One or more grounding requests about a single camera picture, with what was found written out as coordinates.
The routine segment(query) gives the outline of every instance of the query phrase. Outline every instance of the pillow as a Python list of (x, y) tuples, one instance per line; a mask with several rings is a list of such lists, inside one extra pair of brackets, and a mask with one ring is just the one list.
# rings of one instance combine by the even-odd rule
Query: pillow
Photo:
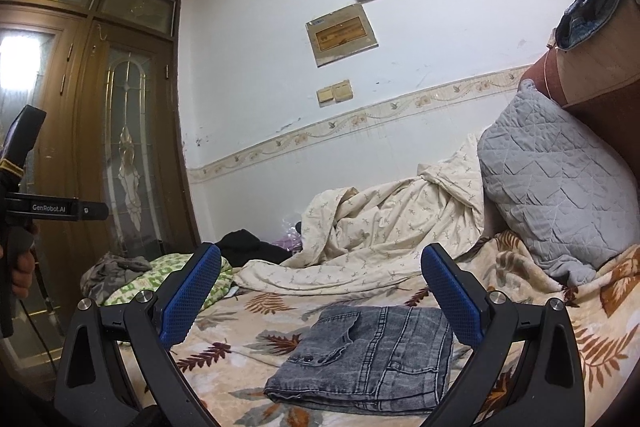
[(636, 179), (624, 160), (532, 80), (478, 142), (484, 190), (536, 263), (589, 282), (640, 242)]

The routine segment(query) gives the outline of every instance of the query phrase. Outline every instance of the floral bedsheet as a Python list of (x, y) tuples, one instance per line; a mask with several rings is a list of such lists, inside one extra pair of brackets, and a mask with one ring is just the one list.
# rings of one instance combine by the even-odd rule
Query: floral bedsheet
[[(513, 301), (542, 304), (551, 297), (567, 305), (580, 349), (586, 393), (586, 426), (612, 402), (640, 357), (640, 247), (607, 263), (599, 277), (580, 287), (563, 287), (532, 261), (511, 232), (483, 240), (459, 260), (490, 289)], [(320, 312), (334, 304), (437, 306), (422, 277), (385, 288), (339, 296), (283, 296), (240, 290), (198, 315), (187, 339), (172, 355), (191, 387), (222, 427), (376, 427), (389, 418), (348, 415), (272, 403), (262, 393), (266, 380), (298, 345)], [(514, 344), (481, 417), (501, 407), (521, 343)], [(130, 348), (123, 358), (143, 405), (153, 403)], [(470, 356), (455, 343), (453, 382)], [(424, 417), (394, 418), (398, 427), (417, 427)]]

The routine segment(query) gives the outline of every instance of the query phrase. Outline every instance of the decorative wall border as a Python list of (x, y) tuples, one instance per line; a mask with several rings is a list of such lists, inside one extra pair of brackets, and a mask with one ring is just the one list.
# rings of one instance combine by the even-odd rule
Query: decorative wall border
[(515, 90), (518, 87), (520, 77), (528, 68), (529, 66), (521, 66), (497, 73), (474, 76), (361, 107), (276, 136), (204, 167), (188, 169), (188, 180), (191, 184), (206, 182), (228, 172), (237, 171), (294, 150), (300, 150), (330, 138), (375, 127), (399, 118), (414, 116), (446, 105)]

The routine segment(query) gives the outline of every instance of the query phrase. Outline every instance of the picture frame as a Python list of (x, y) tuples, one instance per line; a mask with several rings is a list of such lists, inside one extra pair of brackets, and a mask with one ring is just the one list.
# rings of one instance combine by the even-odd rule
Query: picture frame
[(362, 4), (340, 8), (306, 23), (316, 66), (378, 47)]

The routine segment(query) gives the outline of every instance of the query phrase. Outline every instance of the metal screw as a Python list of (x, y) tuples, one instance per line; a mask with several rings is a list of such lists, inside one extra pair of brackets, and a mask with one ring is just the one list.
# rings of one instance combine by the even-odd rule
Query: metal screw
[(564, 302), (562, 302), (560, 299), (556, 299), (555, 297), (553, 299), (549, 299), (549, 305), (557, 312), (564, 309)]
[(151, 290), (142, 290), (136, 293), (136, 301), (149, 302), (153, 296), (154, 293)]
[(91, 304), (93, 303), (94, 302), (91, 299), (84, 298), (80, 302), (78, 302), (78, 309), (82, 311), (88, 310), (91, 307)]
[(504, 304), (507, 297), (502, 292), (491, 292), (489, 293), (489, 300), (494, 304)]

